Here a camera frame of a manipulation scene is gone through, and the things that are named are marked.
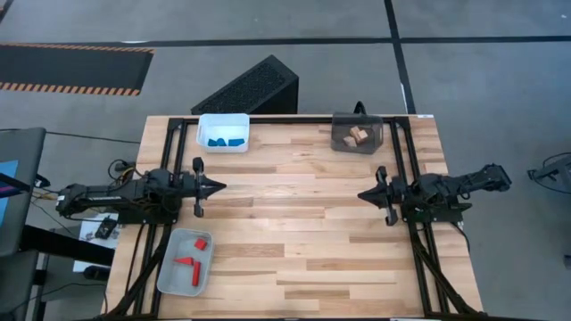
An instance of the butcher block tabletop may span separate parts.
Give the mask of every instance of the butcher block tabletop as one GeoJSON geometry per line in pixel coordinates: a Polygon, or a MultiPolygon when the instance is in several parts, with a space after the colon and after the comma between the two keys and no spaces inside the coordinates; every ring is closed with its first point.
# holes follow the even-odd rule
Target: butcher block tabletop
{"type": "MultiPolygon", "coordinates": [[[[168,121],[147,119],[140,172],[160,167],[168,121]]],[[[421,173],[445,174],[434,118],[410,116],[410,124],[421,173]]],[[[228,187],[203,203],[203,218],[193,215],[194,199],[184,200],[173,228],[212,234],[210,277],[198,297],[163,294],[159,317],[422,316],[408,228],[401,221],[387,226],[384,210],[357,198],[375,186],[379,166],[386,166],[389,177],[398,174],[388,125],[384,135],[374,154],[362,155],[331,150],[331,125],[251,124],[248,152],[220,154],[204,152],[196,143],[196,125],[189,126],[183,170],[192,172],[192,159],[202,157],[207,177],[228,187]]],[[[435,223],[433,229],[444,274],[469,305],[481,309],[466,241],[450,224],[435,223]]],[[[138,231],[139,226],[121,231],[107,285],[110,307],[125,292],[138,231]]],[[[155,243],[161,233],[159,228],[155,243]]],[[[144,230],[131,283],[145,238],[144,230]]],[[[437,310],[434,279],[426,274],[437,310]]],[[[150,310],[154,284],[155,274],[146,286],[143,312],[150,310]]]]}

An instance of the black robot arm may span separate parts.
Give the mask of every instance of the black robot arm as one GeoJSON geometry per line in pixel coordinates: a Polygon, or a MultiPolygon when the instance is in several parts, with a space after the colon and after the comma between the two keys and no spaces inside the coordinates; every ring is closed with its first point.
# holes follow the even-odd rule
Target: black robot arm
{"type": "Polygon", "coordinates": [[[461,212],[472,205],[459,203],[458,197],[467,200],[471,192],[478,190],[503,192],[511,185],[503,167],[495,164],[459,177],[421,175],[409,186],[400,177],[393,177],[387,183],[386,168],[383,166],[378,168],[376,177],[377,186],[359,193],[358,197],[379,209],[387,208],[386,224],[389,226],[398,221],[393,204],[401,205],[405,220],[459,222],[462,220],[461,212]]]}
{"type": "Polygon", "coordinates": [[[139,179],[119,186],[73,184],[58,194],[55,209],[70,218],[91,208],[105,207],[119,213],[120,224],[172,224],[185,197],[194,197],[194,214],[203,216],[201,200],[226,187],[204,175],[200,158],[193,160],[194,174],[173,175],[166,169],[147,171],[139,179]]]}

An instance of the concrete floor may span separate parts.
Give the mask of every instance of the concrete floor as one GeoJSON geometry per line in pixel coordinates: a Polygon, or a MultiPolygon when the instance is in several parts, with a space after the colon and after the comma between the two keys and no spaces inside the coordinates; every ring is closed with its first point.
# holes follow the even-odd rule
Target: concrete floor
{"type": "MultiPolygon", "coordinates": [[[[402,0],[394,7],[402,37],[571,35],[565,0],[402,0]]],[[[0,23],[0,41],[18,42],[389,35],[381,0],[15,0],[0,23]]],[[[465,216],[484,309],[567,320],[571,271],[562,255],[571,252],[571,199],[534,185],[525,171],[569,151],[571,43],[403,51],[418,113],[436,116],[451,174],[495,162],[513,180],[507,193],[475,193],[465,216]]],[[[178,47],[158,49],[139,97],[0,91],[0,128],[138,140],[147,115],[188,114],[269,54],[300,75],[302,113],[348,111],[357,100],[369,113],[405,112],[391,45],[178,47]]],[[[136,155],[136,145],[48,136],[40,171],[55,188],[101,184],[111,160],[136,155]]],[[[57,227],[36,209],[29,223],[57,227]]],[[[101,297],[78,301],[95,315],[101,297]]],[[[66,303],[48,304],[46,319],[77,317],[66,303]]]]}

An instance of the white paper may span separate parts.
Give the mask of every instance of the white paper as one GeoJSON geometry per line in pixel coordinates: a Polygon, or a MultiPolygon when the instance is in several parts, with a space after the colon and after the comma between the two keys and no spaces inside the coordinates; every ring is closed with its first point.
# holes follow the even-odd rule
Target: white paper
{"type": "MultiPolygon", "coordinates": [[[[119,215],[116,213],[101,213],[97,214],[97,216],[94,218],[86,218],[86,219],[98,220],[99,222],[101,222],[103,221],[104,218],[107,218],[108,216],[111,219],[117,220],[117,217],[119,215]]],[[[86,221],[81,222],[81,231],[79,231],[79,240],[90,242],[92,244],[101,245],[110,249],[116,249],[119,240],[120,226],[117,225],[115,227],[115,229],[113,230],[111,235],[109,235],[109,238],[107,240],[102,240],[99,238],[95,238],[95,232],[97,232],[97,228],[99,228],[99,225],[101,225],[101,223],[86,222],[86,221]]],[[[76,260],[73,262],[73,272],[83,272],[86,268],[91,266],[105,267],[95,263],[76,260]]]]}

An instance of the cable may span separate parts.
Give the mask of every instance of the cable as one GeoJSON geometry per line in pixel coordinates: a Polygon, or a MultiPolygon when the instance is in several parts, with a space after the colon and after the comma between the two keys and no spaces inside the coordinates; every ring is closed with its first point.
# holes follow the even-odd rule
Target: cable
{"type": "Polygon", "coordinates": [[[37,188],[38,188],[38,189],[41,189],[42,191],[46,191],[46,192],[48,192],[48,193],[58,194],[56,191],[47,189],[47,188],[45,188],[45,187],[37,187],[37,188]]]}
{"type": "Polygon", "coordinates": [[[135,265],[135,256],[137,255],[137,250],[139,248],[139,241],[141,240],[141,234],[143,233],[143,228],[145,224],[141,224],[139,228],[139,233],[137,233],[137,239],[135,240],[135,249],[133,250],[133,257],[131,257],[131,264],[128,269],[127,282],[125,283],[125,295],[127,295],[129,284],[131,283],[131,276],[133,275],[133,266],[135,265]]]}
{"type": "Polygon", "coordinates": [[[51,216],[50,213],[48,213],[46,210],[44,210],[43,207],[37,205],[37,204],[35,203],[35,201],[31,202],[30,204],[36,206],[36,207],[39,208],[41,211],[43,211],[44,214],[46,214],[49,218],[51,218],[55,223],[59,224],[59,226],[63,227],[63,229],[65,229],[66,231],[68,231],[68,233],[69,233],[71,236],[73,236],[74,238],[78,238],[77,235],[73,234],[73,233],[69,230],[69,228],[65,227],[64,224],[60,223],[57,219],[55,219],[53,216],[51,216]]]}
{"type": "Polygon", "coordinates": [[[120,162],[123,164],[123,166],[127,166],[127,162],[126,162],[126,161],[124,161],[124,160],[122,160],[122,159],[117,159],[117,160],[113,160],[113,161],[109,164],[109,166],[107,167],[107,175],[108,175],[113,181],[115,181],[115,182],[117,182],[117,181],[119,180],[120,176],[114,177],[114,176],[111,174],[111,167],[113,166],[114,163],[116,163],[116,162],[118,162],[118,161],[120,161],[120,162]]]}
{"type": "MultiPolygon", "coordinates": [[[[54,292],[58,292],[60,290],[63,290],[64,288],[68,287],[68,286],[72,286],[72,285],[77,285],[77,286],[107,286],[107,284],[78,284],[78,283],[70,283],[70,284],[66,284],[66,285],[62,285],[59,288],[52,290],[52,291],[48,291],[48,292],[43,292],[39,295],[36,295],[35,297],[29,298],[27,300],[25,300],[24,302],[20,303],[19,305],[16,306],[16,308],[12,309],[11,313],[13,313],[15,310],[17,310],[19,307],[23,306],[24,304],[30,302],[31,300],[37,299],[37,298],[41,298],[43,295],[47,295],[47,294],[51,294],[54,292]]],[[[103,299],[105,302],[105,313],[108,312],[108,303],[107,303],[107,294],[105,293],[105,291],[103,291],[103,299]]]]}
{"type": "Polygon", "coordinates": [[[454,222],[450,222],[450,224],[452,224],[452,226],[454,226],[458,230],[458,232],[462,234],[462,236],[464,236],[464,238],[466,239],[466,246],[468,247],[468,253],[470,253],[470,241],[468,240],[468,236],[466,235],[466,233],[464,233],[464,231],[460,228],[460,226],[458,226],[458,224],[454,222]]]}
{"type": "Polygon", "coordinates": [[[36,197],[37,199],[44,200],[44,201],[55,201],[56,197],[51,196],[51,193],[40,193],[40,192],[32,192],[32,197],[36,197]]]}
{"type": "MultiPolygon", "coordinates": [[[[21,130],[21,128],[0,128],[0,132],[13,131],[13,130],[21,130]]],[[[124,143],[124,144],[141,144],[141,142],[129,141],[129,140],[125,140],[125,139],[116,139],[116,138],[107,138],[107,137],[98,137],[98,136],[87,136],[87,135],[78,135],[78,134],[67,134],[67,133],[60,133],[60,132],[53,132],[53,131],[46,131],[46,133],[49,135],[55,135],[55,136],[69,136],[69,137],[76,137],[76,138],[102,140],[102,141],[106,141],[106,142],[115,142],[115,143],[124,143]]]]}

